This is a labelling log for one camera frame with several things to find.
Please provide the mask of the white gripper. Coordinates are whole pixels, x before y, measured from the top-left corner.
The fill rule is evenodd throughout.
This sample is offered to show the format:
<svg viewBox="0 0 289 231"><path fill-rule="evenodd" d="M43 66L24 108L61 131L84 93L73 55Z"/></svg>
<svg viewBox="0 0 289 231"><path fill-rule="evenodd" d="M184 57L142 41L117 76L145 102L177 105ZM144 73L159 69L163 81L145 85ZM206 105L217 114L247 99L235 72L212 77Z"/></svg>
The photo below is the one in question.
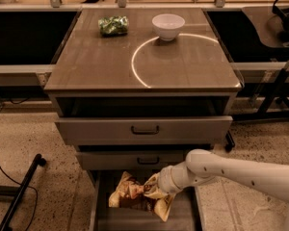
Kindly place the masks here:
<svg viewBox="0 0 289 231"><path fill-rule="evenodd" d="M172 166L164 167L158 177L158 188L166 194L180 193L181 189L177 187L172 179Z"/></svg>

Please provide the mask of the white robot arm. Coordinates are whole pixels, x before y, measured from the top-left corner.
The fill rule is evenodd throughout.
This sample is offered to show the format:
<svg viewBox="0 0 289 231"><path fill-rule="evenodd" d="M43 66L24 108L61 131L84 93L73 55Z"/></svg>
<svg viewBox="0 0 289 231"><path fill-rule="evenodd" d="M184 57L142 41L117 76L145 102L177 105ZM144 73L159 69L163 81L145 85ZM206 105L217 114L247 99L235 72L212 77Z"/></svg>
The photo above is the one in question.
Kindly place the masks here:
<svg viewBox="0 0 289 231"><path fill-rule="evenodd" d="M158 177L163 193L180 193L187 187L208 182L215 176L285 201L288 204L284 231L289 231L289 166L224 158L202 149L190 151L185 160L164 167Z"/></svg>

